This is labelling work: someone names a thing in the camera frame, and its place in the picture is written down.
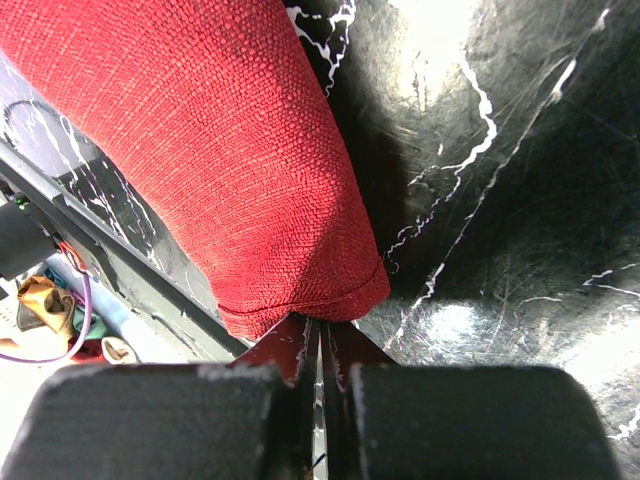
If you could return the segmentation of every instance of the red fabric cushion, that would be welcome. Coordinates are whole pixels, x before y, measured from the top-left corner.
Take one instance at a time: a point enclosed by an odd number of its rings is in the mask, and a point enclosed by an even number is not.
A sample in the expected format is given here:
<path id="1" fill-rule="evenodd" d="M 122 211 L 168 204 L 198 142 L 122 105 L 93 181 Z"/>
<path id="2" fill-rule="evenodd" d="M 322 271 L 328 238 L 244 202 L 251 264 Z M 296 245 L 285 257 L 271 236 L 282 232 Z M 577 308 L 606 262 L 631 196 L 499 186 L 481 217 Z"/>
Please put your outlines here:
<path id="1" fill-rule="evenodd" d="M 352 320 L 388 280 L 281 0 L 3 0 L 0 42 L 208 277 L 228 330 Z"/>

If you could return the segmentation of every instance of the red wire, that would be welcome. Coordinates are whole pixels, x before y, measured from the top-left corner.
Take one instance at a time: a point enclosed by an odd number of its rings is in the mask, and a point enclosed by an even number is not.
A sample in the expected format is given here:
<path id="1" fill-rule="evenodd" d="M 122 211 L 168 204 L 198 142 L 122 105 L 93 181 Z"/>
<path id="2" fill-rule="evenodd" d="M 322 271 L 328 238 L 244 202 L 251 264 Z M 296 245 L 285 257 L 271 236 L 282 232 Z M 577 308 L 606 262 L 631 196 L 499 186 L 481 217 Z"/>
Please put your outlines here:
<path id="1" fill-rule="evenodd" d="M 75 267 L 78 270 L 80 270 L 81 272 L 86 272 L 87 271 L 87 267 L 82 262 L 82 259 L 80 258 L 80 255 L 78 255 L 78 252 L 76 252 L 73 249 L 73 247 L 71 247 L 67 242 L 58 243 L 58 247 L 60 247 L 60 250 L 62 251 L 62 253 L 65 254 L 65 256 L 67 256 L 67 258 L 69 258 L 69 255 L 71 255 L 71 257 L 73 258 L 73 262 L 72 263 L 75 264 Z"/>

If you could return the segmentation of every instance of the cable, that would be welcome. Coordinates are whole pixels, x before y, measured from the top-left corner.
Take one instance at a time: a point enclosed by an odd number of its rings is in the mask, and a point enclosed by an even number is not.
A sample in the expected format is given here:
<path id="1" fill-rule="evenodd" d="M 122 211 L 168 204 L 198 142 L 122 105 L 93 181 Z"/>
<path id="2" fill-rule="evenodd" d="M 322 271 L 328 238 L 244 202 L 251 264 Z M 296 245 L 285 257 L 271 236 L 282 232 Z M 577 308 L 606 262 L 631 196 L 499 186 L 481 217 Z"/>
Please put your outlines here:
<path id="1" fill-rule="evenodd" d="M 58 247 L 60 251 L 64 253 L 64 256 L 67 257 L 67 260 L 71 264 L 71 266 L 78 273 L 87 273 L 87 267 L 82 262 L 80 255 L 76 252 L 72 246 L 70 246 L 67 242 L 58 242 Z"/>
<path id="2" fill-rule="evenodd" d="M 87 275 L 83 271 L 80 271 L 80 270 L 78 271 L 82 275 L 82 287 L 84 288 L 84 319 L 82 321 L 82 328 L 80 329 L 80 334 L 78 335 L 78 339 L 76 340 L 76 343 L 73 344 L 73 347 L 71 347 L 71 349 L 64 355 L 58 358 L 50 358 L 47 360 L 30 360 L 27 358 L 16 358 L 16 357 L 11 357 L 9 355 L 3 355 L 1 353 L 0 353 L 0 360 L 6 360 L 9 362 L 24 363 L 24 364 L 30 364 L 30 365 L 48 365 L 51 363 L 64 362 L 66 360 L 69 360 L 76 353 L 78 353 L 80 348 L 82 348 L 82 345 L 84 344 L 85 340 L 87 339 L 87 334 L 89 333 L 89 328 L 91 327 L 91 314 L 93 313 L 93 306 L 92 306 L 93 304 L 91 301 L 91 283 L 89 282 L 89 275 Z"/>

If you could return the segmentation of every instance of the white veining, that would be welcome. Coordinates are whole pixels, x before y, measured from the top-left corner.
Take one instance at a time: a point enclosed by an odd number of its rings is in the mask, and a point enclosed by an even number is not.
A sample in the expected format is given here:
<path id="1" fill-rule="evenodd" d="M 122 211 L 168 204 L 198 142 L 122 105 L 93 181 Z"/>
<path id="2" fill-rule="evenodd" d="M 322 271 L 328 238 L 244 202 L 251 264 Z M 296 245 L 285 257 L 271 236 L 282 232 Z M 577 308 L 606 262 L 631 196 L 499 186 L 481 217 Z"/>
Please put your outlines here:
<path id="1" fill-rule="evenodd" d="M 610 11 L 611 11 L 610 8 L 605 8 L 602 11 L 600 16 L 598 17 L 598 20 L 596 20 L 596 24 L 593 26 L 593 32 L 602 32 L 602 31 L 604 31 L 605 28 L 607 28 L 607 24 L 605 23 L 605 19 L 607 18 L 607 15 L 609 15 Z"/>
<path id="2" fill-rule="evenodd" d="M 557 103 L 560 100 L 562 100 L 562 87 L 564 86 L 566 81 L 569 79 L 573 71 L 576 69 L 577 65 L 578 65 L 578 61 L 577 59 L 574 58 L 569 62 L 569 65 L 567 65 L 567 68 L 565 68 L 564 72 L 562 72 L 562 75 L 560 75 L 560 78 L 558 79 L 553 89 L 551 90 L 551 98 L 550 98 L 551 103 Z"/>
<path id="3" fill-rule="evenodd" d="M 588 287 L 593 284 L 593 281 L 598 278 L 604 278 L 613 273 L 613 270 L 605 270 L 602 273 L 597 273 L 595 275 L 591 275 L 591 278 L 582 284 L 583 287 Z"/>
<path id="4" fill-rule="evenodd" d="M 340 8 L 336 13 L 334 13 L 333 15 L 325 19 L 326 21 L 329 22 L 329 25 L 331 25 L 331 34 L 329 35 L 328 38 L 324 40 L 324 42 L 313 40 L 311 38 L 311 35 L 309 35 L 302 28 L 300 28 L 296 22 L 298 17 L 320 20 L 323 18 L 321 15 L 311 15 L 311 14 L 305 13 L 302 11 L 302 8 L 297 6 L 288 7 L 287 15 L 289 15 L 289 19 L 291 20 L 291 23 L 293 24 L 293 28 L 295 29 L 298 37 L 306 39 L 311 45 L 316 47 L 316 49 L 320 53 L 320 56 L 324 58 L 327 62 L 329 62 L 329 73 L 328 73 L 329 84 L 324 89 L 324 92 L 328 97 L 329 94 L 331 93 L 330 92 L 331 89 L 335 85 L 334 75 L 338 70 L 338 68 L 340 68 L 340 62 L 342 61 L 344 56 L 347 54 L 347 47 L 349 46 L 349 27 L 356 20 L 355 0 L 346 0 L 345 3 L 340 5 Z M 331 39 L 331 35 L 336 31 L 336 26 L 339 22 L 345 22 L 345 34 L 343 37 L 342 36 L 340 37 L 340 40 L 342 41 L 342 50 L 340 50 L 339 52 L 335 52 L 333 54 L 333 56 L 335 57 L 334 59 L 332 58 L 332 51 L 331 51 L 331 47 L 329 46 L 329 40 Z"/>
<path id="5" fill-rule="evenodd" d="M 187 282 L 187 288 L 189 289 L 189 293 L 191 294 L 191 297 L 195 298 L 196 294 L 193 291 L 193 287 L 191 286 L 191 282 L 189 282 L 189 270 L 185 270 L 184 271 L 184 279 Z"/>
<path id="6" fill-rule="evenodd" d="M 553 297 L 532 297 L 532 298 L 527 298 L 526 300 L 523 300 L 521 303 L 529 303 L 529 302 L 533 302 L 535 300 L 547 300 L 549 302 L 561 302 L 562 299 L 561 298 L 553 298 Z"/>
<path id="7" fill-rule="evenodd" d="M 607 290 L 613 290 L 614 292 L 624 293 L 625 295 L 632 295 L 634 297 L 640 298 L 640 293 L 633 292 L 631 290 L 625 290 L 623 288 L 612 287 L 611 285 L 594 285 L 594 286 L 598 287 L 598 288 L 604 288 L 604 289 L 607 289 Z"/>
<path id="8" fill-rule="evenodd" d="M 427 111 L 427 76 L 429 62 L 425 60 L 422 50 L 418 52 L 418 55 L 411 62 L 411 69 L 414 72 L 413 87 L 416 92 L 416 100 L 418 102 L 418 109 L 421 112 Z"/>
<path id="9" fill-rule="evenodd" d="M 42 112 L 40 112 L 40 110 L 35 105 L 33 105 L 33 112 L 34 112 L 34 115 L 32 118 L 37 119 L 42 124 L 42 126 L 44 127 L 45 134 L 47 136 L 47 140 L 51 142 L 51 145 L 53 145 L 53 148 L 60 154 L 60 159 L 71 172 L 71 177 L 72 177 L 71 185 L 73 185 L 74 183 L 77 183 L 78 175 L 76 175 L 74 165 L 72 165 L 71 161 L 67 158 L 67 156 L 64 153 L 62 153 L 60 144 L 58 143 L 58 140 L 56 139 L 53 132 L 49 129 L 49 126 L 47 125 L 47 121 L 42 115 Z M 33 140 L 37 142 L 37 138 L 35 135 L 33 135 Z"/>
<path id="10" fill-rule="evenodd" d="M 49 132 L 49 128 L 47 127 L 46 123 L 44 123 L 44 119 L 43 119 L 43 124 L 47 132 Z M 109 203 L 109 200 L 107 200 L 107 198 L 105 197 L 102 191 L 98 191 L 98 189 L 96 189 L 96 185 L 98 184 L 98 179 L 96 178 L 95 174 L 91 170 L 91 167 L 89 166 L 89 163 L 86 161 L 86 159 L 82 155 L 82 152 L 80 151 L 78 140 L 76 139 L 75 133 L 73 131 L 74 130 L 73 125 L 71 125 L 71 122 L 66 117 L 63 117 L 63 116 L 60 116 L 60 124 L 62 125 L 62 130 L 64 131 L 65 135 L 69 139 L 69 144 L 71 145 L 71 149 L 73 150 L 73 153 L 76 155 L 78 162 L 80 164 L 85 165 L 87 172 L 93 177 L 93 180 L 95 182 L 94 183 L 91 181 L 91 179 L 87 178 L 88 180 L 87 183 L 89 184 L 89 187 L 91 188 L 91 191 L 95 196 L 95 199 L 91 199 L 91 203 L 102 207 L 107 212 L 107 218 L 109 220 L 109 225 L 111 226 L 111 228 L 115 232 L 117 232 L 125 241 L 128 242 L 127 236 L 124 230 L 122 229 L 122 226 L 118 222 L 118 218 L 115 212 L 113 211 L 113 209 L 111 208 L 111 204 Z"/>
<path id="11" fill-rule="evenodd" d="M 462 228 L 460 229 L 460 232 L 459 232 L 457 238 L 455 239 L 455 241 L 453 242 L 453 244 L 451 245 L 451 247 L 449 248 L 449 250 L 445 254 L 444 259 L 442 260 L 440 266 L 435 270 L 435 272 L 432 275 L 430 275 L 429 279 L 425 282 L 425 287 L 427 289 L 426 293 L 424 295 L 421 295 L 420 297 L 418 297 L 415 300 L 413 305 L 410 307 L 408 314 L 405 313 L 405 312 L 401 312 L 400 313 L 400 315 L 401 315 L 400 327 L 398 328 L 396 333 L 386 342 L 385 349 L 390 348 L 392 343 L 395 340 L 399 340 L 402 337 L 402 335 L 404 334 L 404 327 L 406 326 L 407 322 L 415 315 L 415 312 L 416 312 L 417 308 L 425 300 L 430 299 L 433 296 L 433 294 L 435 293 L 435 286 L 436 286 L 436 283 L 438 281 L 438 276 L 444 271 L 444 269 L 446 267 L 446 262 L 449 259 L 449 257 L 451 256 L 451 253 L 453 252 L 454 248 L 464 238 L 464 234 L 466 233 L 467 228 L 469 227 L 469 224 L 471 223 L 471 221 L 474 219 L 474 217 L 476 216 L 476 214 L 480 210 L 480 207 L 484 203 L 484 201 L 487 198 L 487 195 L 489 194 L 489 192 L 496 185 L 496 182 L 498 181 L 498 177 L 500 175 L 500 172 L 507 165 L 509 165 L 509 163 L 511 162 L 511 159 L 520 151 L 520 147 L 522 146 L 522 142 L 524 141 L 525 138 L 527 138 L 527 135 L 529 134 L 529 132 L 533 128 L 534 123 L 536 122 L 536 120 L 538 119 L 538 117 L 540 116 L 542 111 L 547 106 L 549 106 L 551 103 L 553 103 L 552 98 L 553 98 L 553 92 L 551 92 L 549 94 L 549 96 L 547 97 L 546 101 L 542 102 L 540 104 L 540 106 L 536 109 L 534 115 L 532 116 L 531 120 L 529 121 L 529 123 L 527 124 L 526 128 L 524 129 L 524 132 L 522 133 L 522 135 L 520 135 L 520 138 L 518 138 L 518 141 L 516 142 L 513 150 L 509 154 L 509 156 L 503 162 L 501 162 L 500 165 L 494 170 L 493 176 L 491 177 L 491 179 L 489 180 L 489 183 L 487 184 L 487 186 L 484 188 L 484 190 L 480 194 L 475 208 L 473 209 L 471 214 L 468 215 L 465 218 L 465 222 L 462 225 Z"/>
<path id="12" fill-rule="evenodd" d="M 633 418 L 629 420 L 626 425 L 619 425 L 620 433 L 616 435 L 609 435 L 609 438 L 613 440 L 621 441 L 623 438 L 629 438 L 638 429 L 638 423 L 640 423 L 640 403 L 636 405 L 636 408 L 632 410 Z"/>
<path id="13" fill-rule="evenodd" d="M 147 213 L 146 208 L 144 208 L 144 205 L 142 205 L 138 199 L 136 198 L 135 194 L 133 193 L 133 191 L 131 190 L 131 186 L 129 185 L 129 182 L 122 176 L 122 174 L 116 170 L 113 169 L 113 173 L 115 175 L 115 177 L 118 179 L 118 182 L 120 183 L 120 186 L 122 187 L 122 190 L 125 192 L 125 196 L 127 197 L 127 203 L 129 204 L 129 206 L 131 207 L 131 212 L 135 215 L 136 217 L 136 224 L 138 225 L 138 230 L 134 230 L 131 229 L 131 232 L 133 233 L 137 233 L 142 240 L 145 242 L 146 245 L 146 256 L 147 259 L 159 270 L 164 271 L 164 267 L 162 265 L 162 262 L 160 261 L 160 259 L 158 258 L 158 256 L 156 255 L 156 252 L 153 248 L 154 245 L 154 241 L 157 240 L 158 238 L 158 232 L 156 231 L 155 227 L 153 226 L 153 223 L 151 222 L 151 218 L 149 218 L 149 215 Z M 135 208 L 135 205 L 138 206 L 139 210 L 142 211 L 142 215 L 144 216 L 144 220 L 140 217 L 140 215 L 138 215 L 138 212 Z M 149 226 L 149 228 L 151 228 L 151 235 L 152 238 L 148 239 L 146 234 L 145 234 L 145 228 L 143 228 L 143 222 L 146 222 L 146 224 Z"/>
<path id="14" fill-rule="evenodd" d="M 463 160 L 461 163 L 457 165 L 447 165 L 445 167 L 442 167 L 442 170 L 454 170 L 454 175 L 456 177 L 455 185 L 449 191 L 449 193 L 444 197 L 445 202 L 448 202 L 449 200 L 451 200 L 453 195 L 458 191 L 458 188 L 462 184 L 462 177 L 460 176 L 461 173 L 469 165 L 475 163 L 480 154 L 486 152 L 491 147 L 491 145 L 493 144 L 493 141 L 498 135 L 498 126 L 493 121 L 493 119 L 489 116 L 491 115 L 491 113 L 493 113 L 493 105 L 489 100 L 489 95 L 485 90 L 483 90 L 480 87 L 480 84 L 478 83 L 478 77 L 476 73 L 473 71 L 473 69 L 471 68 L 471 65 L 469 65 L 469 62 L 466 57 L 466 52 L 464 51 L 460 52 L 459 64 L 460 64 L 460 69 L 462 70 L 462 73 L 471 84 L 471 88 L 473 88 L 473 90 L 480 97 L 480 101 L 478 103 L 478 113 L 480 115 L 480 118 L 482 118 L 482 120 L 487 125 L 487 133 L 484 139 L 482 140 L 482 142 L 471 149 L 469 156 L 465 160 Z M 441 156 L 443 152 L 444 152 L 444 145 L 440 143 L 438 147 L 437 155 Z M 426 171 L 427 170 L 422 171 L 419 175 L 413 178 L 409 182 L 408 186 L 411 186 L 417 183 L 424 176 Z M 403 246 L 407 241 L 409 241 L 410 239 L 416 238 L 422 233 L 424 227 L 427 226 L 433 220 L 435 215 L 435 209 L 440 204 L 441 200 L 442 198 L 437 198 L 431 204 L 428 215 L 426 216 L 420 215 L 416 218 L 416 221 L 413 225 L 407 225 L 403 227 L 398 232 L 398 235 L 397 235 L 398 241 L 395 244 L 391 245 L 391 247 L 389 247 L 389 249 L 384 253 L 384 257 L 388 259 L 395 266 L 396 272 L 399 270 L 400 266 L 398 265 L 397 262 L 391 259 L 391 254 L 394 252 L 394 250 Z"/>
<path id="15" fill-rule="evenodd" d="M 466 52 L 462 52 L 460 56 L 459 64 L 460 64 L 460 69 L 462 70 L 462 73 L 464 74 L 465 77 L 467 77 L 467 80 L 469 80 L 469 83 L 471 84 L 471 88 L 473 88 L 476 91 L 476 93 L 480 96 L 480 102 L 478 103 L 478 113 L 480 114 L 480 118 L 482 118 L 482 120 L 487 124 L 487 134 L 485 135 L 482 143 L 473 147 L 471 149 L 471 152 L 469 153 L 469 156 L 465 158 L 460 164 L 447 165 L 445 167 L 442 167 L 442 170 L 453 169 L 454 174 L 456 176 L 456 184 L 453 187 L 453 189 L 449 192 L 449 194 L 446 196 L 445 201 L 447 202 L 451 200 L 451 197 L 456 193 L 456 191 L 460 187 L 460 184 L 462 183 L 462 178 L 460 177 L 460 174 L 462 173 L 462 171 L 472 163 L 475 163 L 475 161 L 478 159 L 478 155 L 489 150 L 489 148 L 493 144 L 493 141 L 498 136 L 498 126 L 493 121 L 493 119 L 489 117 L 489 115 L 493 113 L 493 105 L 489 100 L 489 96 L 487 95 L 487 92 L 485 92 L 480 88 L 480 85 L 478 84 L 478 77 L 476 75 L 476 72 L 473 71 L 473 69 L 471 68 L 471 65 L 469 65 L 469 62 L 467 61 Z"/>

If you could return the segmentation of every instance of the black marble surface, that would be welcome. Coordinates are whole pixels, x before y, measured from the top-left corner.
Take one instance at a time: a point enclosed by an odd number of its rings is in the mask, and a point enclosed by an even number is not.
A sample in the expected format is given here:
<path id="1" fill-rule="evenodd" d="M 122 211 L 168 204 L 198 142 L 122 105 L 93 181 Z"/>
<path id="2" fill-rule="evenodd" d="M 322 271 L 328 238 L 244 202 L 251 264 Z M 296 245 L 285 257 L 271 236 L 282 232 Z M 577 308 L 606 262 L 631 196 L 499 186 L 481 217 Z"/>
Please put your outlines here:
<path id="1" fill-rule="evenodd" d="M 640 477 L 640 2 L 285 3 L 393 285 L 360 328 L 405 363 L 566 369 Z M 6 138 L 215 311 L 126 179 L 3 65 Z"/>

